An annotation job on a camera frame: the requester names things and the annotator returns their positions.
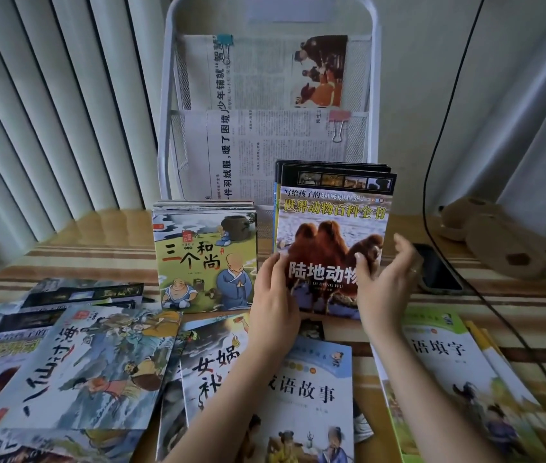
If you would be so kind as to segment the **dark photo strip book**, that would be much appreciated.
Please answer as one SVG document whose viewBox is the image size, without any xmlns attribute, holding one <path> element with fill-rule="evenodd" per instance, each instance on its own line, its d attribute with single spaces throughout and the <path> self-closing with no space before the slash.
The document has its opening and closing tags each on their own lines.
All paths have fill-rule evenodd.
<svg viewBox="0 0 546 463">
<path fill-rule="evenodd" d="M 38 282 L 22 301 L 21 310 L 64 304 L 107 304 L 142 302 L 144 283 L 88 280 L 76 278 L 45 278 Z"/>
</svg>

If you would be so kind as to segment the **grey curtain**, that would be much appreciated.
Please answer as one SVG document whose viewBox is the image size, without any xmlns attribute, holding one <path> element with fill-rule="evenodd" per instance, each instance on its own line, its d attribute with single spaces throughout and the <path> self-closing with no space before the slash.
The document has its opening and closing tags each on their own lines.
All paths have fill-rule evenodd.
<svg viewBox="0 0 546 463">
<path fill-rule="evenodd" d="M 495 202 L 546 236 L 546 34 L 434 204 L 464 196 Z"/>
</svg>

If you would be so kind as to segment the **dark ink picture book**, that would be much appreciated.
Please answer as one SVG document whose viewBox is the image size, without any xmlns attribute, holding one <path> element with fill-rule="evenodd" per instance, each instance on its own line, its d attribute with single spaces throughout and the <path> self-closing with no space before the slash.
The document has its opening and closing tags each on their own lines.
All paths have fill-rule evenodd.
<svg viewBox="0 0 546 463">
<path fill-rule="evenodd" d="M 157 463 L 161 463 L 166 458 L 186 431 L 186 414 L 179 361 L 188 342 L 189 332 L 181 329 L 178 333 L 162 383 L 160 424 L 156 446 Z"/>
</svg>

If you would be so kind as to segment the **pink binder clip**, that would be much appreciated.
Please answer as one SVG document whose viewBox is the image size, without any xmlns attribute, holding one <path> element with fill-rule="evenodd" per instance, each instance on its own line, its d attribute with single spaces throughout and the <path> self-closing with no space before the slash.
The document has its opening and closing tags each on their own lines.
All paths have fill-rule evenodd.
<svg viewBox="0 0 546 463">
<path fill-rule="evenodd" d="M 333 125 L 332 141 L 335 144 L 340 144 L 343 141 L 343 130 L 346 122 L 352 117 L 352 112 L 349 110 L 333 109 L 330 110 L 328 121 Z"/>
</svg>

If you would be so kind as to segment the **sea scene picture book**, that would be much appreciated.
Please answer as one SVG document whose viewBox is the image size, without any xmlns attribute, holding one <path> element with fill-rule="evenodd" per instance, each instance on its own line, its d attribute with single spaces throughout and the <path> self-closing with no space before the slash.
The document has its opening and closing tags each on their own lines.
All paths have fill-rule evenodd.
<svg viewBox="0 0 546 463">
<path fill-rule="evenodd" d="M 0 392 L 0 431 L 145 430 L 182 314 L 72 306 Z"/>
</svg>

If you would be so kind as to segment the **white vertical blinds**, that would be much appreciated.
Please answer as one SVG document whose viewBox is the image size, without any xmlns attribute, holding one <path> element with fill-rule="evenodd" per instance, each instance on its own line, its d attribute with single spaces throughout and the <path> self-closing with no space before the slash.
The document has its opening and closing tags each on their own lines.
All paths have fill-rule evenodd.
<svg viewBox="0 0 546 463">
<path fill-rule="evenodd" d="M 101 210 L 160 196 L 171 0 L 0 0 L 0 268 Z"/>
</svg>

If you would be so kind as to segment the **monks cartoon picture book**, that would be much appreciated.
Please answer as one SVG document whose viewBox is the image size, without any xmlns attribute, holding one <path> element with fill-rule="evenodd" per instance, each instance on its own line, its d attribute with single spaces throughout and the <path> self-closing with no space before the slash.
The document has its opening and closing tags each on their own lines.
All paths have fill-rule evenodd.
<svg viewBox="0 0 546 463">
<path fill-rule="evenodd" d="M 152 211 L 161 306 L 249 309 L 258 269 L 252 202 L 160 201 Z"/>
</svg>

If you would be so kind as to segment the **yellow edged book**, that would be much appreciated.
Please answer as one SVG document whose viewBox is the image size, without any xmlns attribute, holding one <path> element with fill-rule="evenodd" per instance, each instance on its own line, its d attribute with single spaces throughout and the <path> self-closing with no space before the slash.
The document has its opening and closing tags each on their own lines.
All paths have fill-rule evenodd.
<svg viewBox="0 0 546 463">
<path fill-rule="evenodd" d="M 465 326 L 498 375 L 492 386 L 496 403 L 505 412 L 507 421 L 519 428 L 520 440 L 529 444 L 530 449 L 538 450 L 534 460 L 546 462 L 546 410 L 517 377 L 487 331 L 471 321 L 465 321 Z"/>
</svg>

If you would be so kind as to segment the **white metal mesh rack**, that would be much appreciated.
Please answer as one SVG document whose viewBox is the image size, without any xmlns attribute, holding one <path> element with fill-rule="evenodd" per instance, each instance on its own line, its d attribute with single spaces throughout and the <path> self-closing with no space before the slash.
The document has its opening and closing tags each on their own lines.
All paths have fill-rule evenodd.
<svg viewBox="0 0 546 463">
<path fill-rule="evenodd" d="M 378 161 L 382 32 L 373 0 L 173 0 L 164 33 L 158 131 L 158 175 L 162 199 L 193 200 L 185 198 L 180 183 L 177 152 L 183 151 L 181 117 L 185 112 L 206 111 L 184 108 L 177 41 L 184 36 L 216 36 L 220 33 L 234 37 L 305 39 L 348 36 L 341 106 L 308 109 L 352 112 L 343 130 L 347 133 L 346 157 L 339 162 Z M 270 241 L 273 197 L 272 205 L 255 205 L 258 238 Z"/>
</svg>

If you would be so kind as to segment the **goddess painting picture book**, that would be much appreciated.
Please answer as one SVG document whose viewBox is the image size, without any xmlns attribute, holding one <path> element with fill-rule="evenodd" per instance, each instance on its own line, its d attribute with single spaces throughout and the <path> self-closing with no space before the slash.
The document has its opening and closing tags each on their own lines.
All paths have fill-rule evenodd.
<svg viewBox="0 0 546 463">
<path fill-rule="evenodd" d="M 247 346 L 249 314 L 189 322 L 180 358 L 187 426 L 219 390 Z"/>
</svg>

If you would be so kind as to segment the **person's left hand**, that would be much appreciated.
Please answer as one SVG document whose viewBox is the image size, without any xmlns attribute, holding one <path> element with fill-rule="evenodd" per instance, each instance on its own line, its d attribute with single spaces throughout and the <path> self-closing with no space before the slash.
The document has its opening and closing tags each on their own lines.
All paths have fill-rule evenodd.
<svg viewBox="0 0 546 463">
<path fill-rule="evenodd" d="M 288 257 L 270 256 L 259 269 L 250 311 L 249 345 L 270 358 L 284 358 L 300 329 L 300 310 L 286 286 Z"/>
</svg>

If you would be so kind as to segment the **newspaper with colour photo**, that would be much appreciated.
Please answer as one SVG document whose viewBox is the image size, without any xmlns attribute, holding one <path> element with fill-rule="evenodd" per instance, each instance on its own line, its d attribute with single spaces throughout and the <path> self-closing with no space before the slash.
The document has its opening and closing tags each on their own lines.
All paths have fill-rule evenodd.
<svg viewBox="0 0 546 463">
<path fill-rule="evenodd" d="M 184 108 L 341 106 L 348 36 L 233 37 L 228 66 L 220 60 L 215 37 L 184 36 L 177 41 Z"/>
</svg>

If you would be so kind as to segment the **striped brown tablecloth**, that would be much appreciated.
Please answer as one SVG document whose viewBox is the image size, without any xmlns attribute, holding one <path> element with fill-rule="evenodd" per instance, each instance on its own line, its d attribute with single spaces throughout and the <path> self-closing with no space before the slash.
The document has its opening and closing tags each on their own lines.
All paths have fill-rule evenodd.
<svg viewBox="0 0 546 463">
<path fill-rule="evenodd" d="M 92 212 L 30 249 L 0 271 L 0 303 L 24 296 L 44 278 L 116 280 L 145 284 L 157 298 L 157 267 L 151 214 L 147 210 Z M 502 277 L 478 262 L 459 243 L 434 234 L 437 245 L 456 270 L 508 320 L 546 366 L 546 281 Z M 513 333 L 472 295 L 427 295 L 416 292 L 412 304 L 448 304 L 464 320 L 486 329 L 546 410 L 546 379 Z M 359 322 L 303 313 L 323 322 L 325 338 L 353 348 L 354 397 L 375 436 L 356 445 L 358 463 L 401 463 L 385 398 L 368 339 Z"/>
</svg>

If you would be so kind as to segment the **blue binder clip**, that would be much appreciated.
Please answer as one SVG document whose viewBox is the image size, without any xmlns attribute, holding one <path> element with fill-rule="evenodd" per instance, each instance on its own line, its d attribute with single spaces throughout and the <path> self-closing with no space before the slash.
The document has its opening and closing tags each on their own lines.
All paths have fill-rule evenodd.
<svg viewBox="0 0 546 463">
<path fill-rule="evenodd" d="M 233 45 L 232 34 L 220 33 L 215 37 L 216 46 L 220 47 L 220 60 L 225 65 L 230 65 L 230 47 Z"/>
</svg>

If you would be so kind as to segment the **person's right hand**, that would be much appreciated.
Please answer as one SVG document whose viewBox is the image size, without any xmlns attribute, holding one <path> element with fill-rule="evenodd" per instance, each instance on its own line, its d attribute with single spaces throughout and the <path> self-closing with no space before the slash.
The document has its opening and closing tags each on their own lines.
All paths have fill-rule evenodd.
<svg viewBox="0 0 546 463">
<path fill-rule="evenodd" d="M 378 273 L 373 290 L 357 290 L 357 306 L 362 327 L 376 345 L 400 334 L 400 322 L 410 296 L 422 276 L 423 259 L 414 245 L 399 233 L 394 234 L 396 256 Z"/>
</svg>

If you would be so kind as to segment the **green cover puzzle book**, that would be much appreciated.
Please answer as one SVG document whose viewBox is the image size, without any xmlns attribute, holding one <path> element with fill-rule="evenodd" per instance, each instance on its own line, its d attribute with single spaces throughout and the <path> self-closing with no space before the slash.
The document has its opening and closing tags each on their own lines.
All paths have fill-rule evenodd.
<svg viewBox="0 0 546 463">
<path fill-rule="evenodd" d="M 496 403 L 492 386 L 498 375 L 457 313 L 408 307 L 402 327 L 413 353 L 509 463 L 546 463 L 534 460 L 538 450 L 520 440 L 519 428 Z"/>
</svg>

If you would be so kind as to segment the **person's right forearm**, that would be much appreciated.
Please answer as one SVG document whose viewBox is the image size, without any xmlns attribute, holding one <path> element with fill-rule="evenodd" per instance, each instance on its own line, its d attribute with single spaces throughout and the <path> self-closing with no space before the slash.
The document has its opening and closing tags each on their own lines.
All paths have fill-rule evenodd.
<svg viewBox="0 0 546 463">
<path fill-rule="evenodd" d="M 424 463 L 506 463 L 427 371 L 399 329 L 365 331 Z"/>
</svg>

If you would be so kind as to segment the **person's left forearm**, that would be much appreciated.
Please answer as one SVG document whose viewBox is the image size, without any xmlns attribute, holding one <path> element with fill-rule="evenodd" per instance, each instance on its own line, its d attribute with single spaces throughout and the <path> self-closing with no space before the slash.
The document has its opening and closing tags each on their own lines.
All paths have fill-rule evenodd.
<svg viewBox="0 0 546 463">
<path fill-rule="evenodd" d="M 269 381 L 292 348 L 300 328 L 262 332 L 250 329 L 247 348 L 235 362 L 221 388 L 189 424 L 163 463 L 234 463 L 249 422 L 262 402 Z"/>
</svg>

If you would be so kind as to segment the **newspaper with bold headline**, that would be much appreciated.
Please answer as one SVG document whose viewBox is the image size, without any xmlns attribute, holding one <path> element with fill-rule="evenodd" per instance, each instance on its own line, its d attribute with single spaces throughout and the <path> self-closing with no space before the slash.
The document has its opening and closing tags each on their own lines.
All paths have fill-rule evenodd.
<svg viewBox="0 0 546 463">
<path fill-rule="evenodd" d="M 308 108 L 185 112 L 183 151 L 177 152 L 185 198 L 272 205 L 278 160 L 345 159 L 347 133 L 335 142 L 329 116 Z"/>
</svg>

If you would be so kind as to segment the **black smartphone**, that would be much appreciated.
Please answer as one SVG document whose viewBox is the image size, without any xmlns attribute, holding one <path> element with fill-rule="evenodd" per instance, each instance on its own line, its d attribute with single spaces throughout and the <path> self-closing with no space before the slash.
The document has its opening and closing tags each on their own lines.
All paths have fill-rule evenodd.
<svg viewBox="0 0 546 463">
<path fill-rule="evenodd" d="M 422 291 L 431 295 L 461 295 L 463 293 L 459 280 L 431 245 L 414 243 L 414 247 L 423 259 L 422 277 L 418 282 Z"/>
</svg>

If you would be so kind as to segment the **camel cover animal book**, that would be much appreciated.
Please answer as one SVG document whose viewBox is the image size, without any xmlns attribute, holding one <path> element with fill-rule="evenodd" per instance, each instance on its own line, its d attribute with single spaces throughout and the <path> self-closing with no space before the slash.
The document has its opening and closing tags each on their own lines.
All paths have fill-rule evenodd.
<svg viewBox="0 0 546 463">
<path fill-rule="evenodd" d="M 358 320 L 356 252 L 380 265 L 397 174 L 284 164 L 276 252 L 302 311 Z"/>
</svg>

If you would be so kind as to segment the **white idiom story book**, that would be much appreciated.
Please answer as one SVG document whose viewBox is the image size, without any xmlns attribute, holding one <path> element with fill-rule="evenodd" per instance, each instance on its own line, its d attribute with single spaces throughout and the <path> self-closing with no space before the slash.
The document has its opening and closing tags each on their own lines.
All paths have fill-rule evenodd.
<svg viewBox="0 0 546 463">
<path fill-rule="evenodd" d="M 235 463 L 354 463 L 352 350 L 299 335 Z"/>
</svg>

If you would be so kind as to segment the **grey blue picture book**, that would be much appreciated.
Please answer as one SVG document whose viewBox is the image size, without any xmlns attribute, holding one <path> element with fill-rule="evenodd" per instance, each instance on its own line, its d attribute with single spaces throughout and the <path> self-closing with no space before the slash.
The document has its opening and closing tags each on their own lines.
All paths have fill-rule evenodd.
<svg viewBox="0 0 546 463">
<path fill-rule="evenodd" d="M 143 430 L 0 431 L 0 463 L 130 463 Z"/>
</svg>

